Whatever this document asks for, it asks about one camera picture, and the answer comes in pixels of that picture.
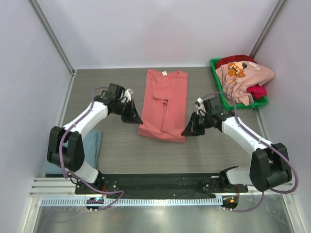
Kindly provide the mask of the salmon pink t-shirt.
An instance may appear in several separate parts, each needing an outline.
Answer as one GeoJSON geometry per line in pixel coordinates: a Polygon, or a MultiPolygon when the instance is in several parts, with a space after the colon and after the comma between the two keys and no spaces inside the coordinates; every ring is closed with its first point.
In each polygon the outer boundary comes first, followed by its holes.
{"type": "Polygon", "coordinates": [[[138,134],[154,139],[184,143],[188,73],[147,70],[138,134]]]}

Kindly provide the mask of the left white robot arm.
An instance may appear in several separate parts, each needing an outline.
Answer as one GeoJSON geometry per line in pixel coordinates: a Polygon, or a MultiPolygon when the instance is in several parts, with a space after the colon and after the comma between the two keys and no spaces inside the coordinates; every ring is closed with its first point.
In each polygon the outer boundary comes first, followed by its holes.
{"type": "Polygon", "coordinates": [[[85,136],[110,114],[121,117],[122,122],[142,124],[132,98],[133,90],[111,83],[99,88],[102,93],[92,93],[89,106],[70,123],[51,129],[47,161],[62,170],[64,178],[75,178],[92,194],[109,195],[103,191],[102,173],[85,159],[83,140],[85,136]]]}

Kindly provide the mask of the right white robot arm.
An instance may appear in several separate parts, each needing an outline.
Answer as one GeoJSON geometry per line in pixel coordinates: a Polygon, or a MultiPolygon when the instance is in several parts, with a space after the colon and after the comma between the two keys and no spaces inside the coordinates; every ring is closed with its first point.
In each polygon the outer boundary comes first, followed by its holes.
{"type": "Polygon", "coordinates": [[[236,185],[244,184],[264,192],[292,180],[287,148],[283,144],[259,136],[236,112],[224,110],[218,98],[199,98],[195,105],[196,111],[191,114],[182,136],[201,136],[206,129],[215,128],[231,137],[251,157],[249,167],[234,166],[220,172],[219,186],[223,191],[230,192],[236,185]]]}

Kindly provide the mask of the green plastic bin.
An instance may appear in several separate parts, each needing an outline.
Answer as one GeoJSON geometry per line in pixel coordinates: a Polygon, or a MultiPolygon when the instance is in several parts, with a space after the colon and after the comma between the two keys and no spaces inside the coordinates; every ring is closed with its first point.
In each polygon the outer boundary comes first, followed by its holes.
{"type": "MultiPolygon", "coordinates": [[[[218,75],[216,74],[215,66],[217,62],[220,61],[220,58],[213,58],[210,60],[210,71],[214,79],[214,83],[216,86],[216,90],[218,92],[222,92],[222,85],[220,83],[220,80],[218,78],[218,75]]],[[[233,110],[234,105],[227,103],[226,96],[224,94],[219,94],[219,99],[222,104],[222,107],[226,110],[233,110]]],[[[250,103],[248,106],[245,106],[244,104],[236,104],[237,109],[257,109],[262,106],[265,106],[268,104],[268,98],[266,96],[263,96],[259,100],[254,100],[254,103],[250,103]]]]}

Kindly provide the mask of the folded blue t-shirt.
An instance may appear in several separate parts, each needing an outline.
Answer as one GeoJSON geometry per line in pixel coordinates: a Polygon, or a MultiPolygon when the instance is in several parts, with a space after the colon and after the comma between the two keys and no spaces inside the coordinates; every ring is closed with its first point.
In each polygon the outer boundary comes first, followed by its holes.
{"type": "MultiPolygon", "coordinates": [[[[99,152],[101,149],[102,132],[92,129],[83,139],[83,147],[85,153],[85,160],[96,168],[98,164],[99,152]]],[[[46,177],[63,177],[62,169],[49,162],[45,165],[46,177]]]]}

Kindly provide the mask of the light pink printed t-shirt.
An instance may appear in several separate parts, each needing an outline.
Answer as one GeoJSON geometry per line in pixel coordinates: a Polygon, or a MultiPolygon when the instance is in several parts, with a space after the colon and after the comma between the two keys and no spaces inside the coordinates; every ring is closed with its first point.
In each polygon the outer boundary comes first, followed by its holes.
{"type": "Polygon", "coordinates": [[[254,99],[247,88],[263,86],[271,81],[276,73],[259,64],[250,61],[237,61],[221,65],[216,69],[222,90],[229,94],[236,103],[248,106],[254,99]]]}

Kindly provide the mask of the red t-shirt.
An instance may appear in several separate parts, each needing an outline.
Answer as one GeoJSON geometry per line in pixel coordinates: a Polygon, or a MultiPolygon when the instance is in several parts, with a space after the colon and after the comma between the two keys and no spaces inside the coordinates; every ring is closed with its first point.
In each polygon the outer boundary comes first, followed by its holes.
{"type": "MultiPolygon", "coordinates": [[[[251,57],[247,55],[233,55],[233,56],[225,57],[221,59],[220,61],[218,61],[215,66],[215,69],[218,69],[221,65],[228,64],[231,62],[237,62],[237,61],[250,61],[250,62],[257,64],[257,62],[254,59],[252,59],[251,57]]],[[[254,100],[259,100],[263,96],[267,95],[264,86],[259,86],[259,85],[255,85],[255,86],[247,88],[247,92],[252,95],[254,100]]]]}

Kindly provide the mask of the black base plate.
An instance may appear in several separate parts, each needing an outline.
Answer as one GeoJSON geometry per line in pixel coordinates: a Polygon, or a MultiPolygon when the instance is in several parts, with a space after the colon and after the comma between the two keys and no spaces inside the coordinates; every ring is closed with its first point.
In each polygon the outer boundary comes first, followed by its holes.
{"type": "Polygon", "coordinates": [[[99,174],[92,187],[124,191],[125,198],[152,199],[178,194],[247,193],[245,184],[229,184],[220,173],[99,174]]]}

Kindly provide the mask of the aluminium front rail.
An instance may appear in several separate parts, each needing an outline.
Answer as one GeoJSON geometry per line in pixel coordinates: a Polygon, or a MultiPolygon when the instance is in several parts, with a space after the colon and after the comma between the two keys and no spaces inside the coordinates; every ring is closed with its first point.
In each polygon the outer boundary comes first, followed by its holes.
{"type": "MultiPolygon", "coordinates": [[[[295,179],[289,183],[285,183],[277,186],[275,189],[280,191],[286,191],[292,188],[294,185],[295,179]]],[[[32,188],[30,191],[31,197],[39,196],[51,196],[51,197],[60,197],[60,196],[73,196],[73,195],[86,195],[86,196],[98,196],[99,193],[84,191],[82,194],[77,194],[76,185],[73,184],[70,179],[64,179],[61,177],[56,178],[35,178],[32,188]]],[[[252,185],[247,186],[248,192],[242,193],[240,188],[241,195],[246,195],[247,193],[251,194],[260,194],[260,192],[252,185]]]]}

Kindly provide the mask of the left aluminium corner post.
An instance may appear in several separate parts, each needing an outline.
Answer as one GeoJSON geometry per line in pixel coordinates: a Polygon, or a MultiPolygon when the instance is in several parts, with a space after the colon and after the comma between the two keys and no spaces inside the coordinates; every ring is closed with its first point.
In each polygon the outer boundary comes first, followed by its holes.
{"type": "Polygon", "coordinates": [[[32,7],[34,13],[38,17],[43,29],[45,30],[46,34],[48,35],[50,41],[52,42],[53,46],[55,47],[57,53],[59,54],[61,60],[65,64],[67,70],[73,76],[75,74],[75,69],[72,67],[69,59],[67,58],[62,46],[60,45],[52,27],[50,26],[44,12],[42,11],[40,5],[38,4],[38,1],[36,0],[28,0],[28,3],[32,7]]]}

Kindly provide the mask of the aluminium corner post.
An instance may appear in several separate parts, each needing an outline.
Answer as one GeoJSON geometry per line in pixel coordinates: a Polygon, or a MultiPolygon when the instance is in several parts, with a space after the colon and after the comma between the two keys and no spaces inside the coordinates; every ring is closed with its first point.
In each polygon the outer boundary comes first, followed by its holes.
{"type": "Polygon", "coordinates": [[[275,22],[277,21],[278,17],[281,15],[283,9],[285,8],[288,0],[278,0],[276,2],[275,7],[273,8],[271,14],[269,15],[263,29],[261,30],[259,37],[257,38],[249,56],[255,58],[258,51],[260,50],[262,44],[264,43],[265,39],[267,38],[269,32],[272,30],[275,22]]]}
{"type": "Polygon", "coordinates": [[[44,12],[42,11],[40,5],[38,4],[38,1],[36,0],[28,0],[28,3],[32,7],[34,13],[38,17],[43,29],[45,30],[46,34],[48,35],[50,41],[52,42],[53,46],[55,47],[57,53],[59,54],[61,60],[65,64],[67,70],[73,76],[75,74],[75,69],[72,67],[69,59],[67,58],[62,46],[60,45],[52,27],[50,26],[44,12]]]}

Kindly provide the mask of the right aluminium corner post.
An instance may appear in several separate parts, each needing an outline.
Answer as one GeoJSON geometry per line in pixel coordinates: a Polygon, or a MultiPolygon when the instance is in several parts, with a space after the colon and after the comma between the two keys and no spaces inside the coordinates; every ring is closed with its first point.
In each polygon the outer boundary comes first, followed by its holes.
{"type": "Polygon", "coordinates": [[[255,58],[258,51],[260,50],[262,44],[264,43],[265,39],[267,38],[269,32],[272,30],[275,22],[277,21],[278,17],[281,15],[283,9],[285,8],[288,0],[278,0],[276,2],[275,7],[273,8],[271,14],[269,15],[263,29],[261,30],[259,37],[257,38],[249,56],[255,58]]]}

